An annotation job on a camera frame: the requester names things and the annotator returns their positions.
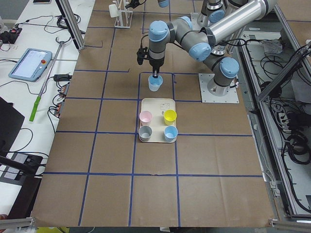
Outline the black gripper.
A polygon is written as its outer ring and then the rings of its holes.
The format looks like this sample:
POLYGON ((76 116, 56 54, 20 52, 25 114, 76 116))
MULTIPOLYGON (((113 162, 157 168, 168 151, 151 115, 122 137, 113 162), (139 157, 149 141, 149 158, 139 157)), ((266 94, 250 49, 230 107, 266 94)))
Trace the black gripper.
POLYGON ((158 78, 158 73, 164 64, 164 59, 165 51, 161 53, 155 53, 152 52, 148 47, 139 48, 137 51, 137 63, 142 65, 144 60, 148 60, 149 64, 153 68, 153 78, 158 78))
POLYGON ((133 8, 143 5, 143 3, 140 3, 139 0, 131 0, 128 4, 125 5, 125 9, 133 8))

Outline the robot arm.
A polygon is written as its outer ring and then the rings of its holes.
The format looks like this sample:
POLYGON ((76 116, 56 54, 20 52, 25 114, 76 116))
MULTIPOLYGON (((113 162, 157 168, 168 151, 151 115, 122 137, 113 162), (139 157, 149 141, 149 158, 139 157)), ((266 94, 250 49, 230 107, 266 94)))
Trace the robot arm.
MULTIPOLYGON (((143 5, 147 0, 140 2, 139 0, 131 0, 128 4, 125 5, 125 9, 132 8, 135 9, 140 5, 143 5)), ((169 0, 158 0, 157 1, 159 7, 164 8, 167 7, 170 3, 169 0)))
POLYGON ((239 63, 230 57, 217 58, 211 54, 212 50, 216 46, 225 46, 233 34, 248 23, 266 16, 276 3, 275 0, 229 0, 224 6, 221 0, 206 0, 201 11, 204 22, 199 32, 193 30, 191 19, 186 16, 170 22, 153 21, 148 32, 149 46, 139 48, 137 63, 142 65, 144 60, 149 61, 152 76, 158 78, 166 45, 177 42, 190 57, 203 62, 214 72, 213 79, 207 84, 209 92, 224 96, 239 72, 239 63))

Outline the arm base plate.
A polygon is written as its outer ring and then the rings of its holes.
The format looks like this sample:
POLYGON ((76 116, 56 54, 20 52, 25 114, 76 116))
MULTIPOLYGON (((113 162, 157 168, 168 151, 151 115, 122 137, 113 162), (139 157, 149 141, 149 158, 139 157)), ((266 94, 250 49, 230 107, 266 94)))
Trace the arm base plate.
POLYGON ((214 81, 214 74, 199 73, 199 86, 202 103, 232 103, 238 104, 237 90, 231 81, 229 86, 219 86, 214 81))
POLYGON ((190 18, 193 31, 200 31, 202 27, 208 25, 208 17, 202 13, 191 13, 190 18))

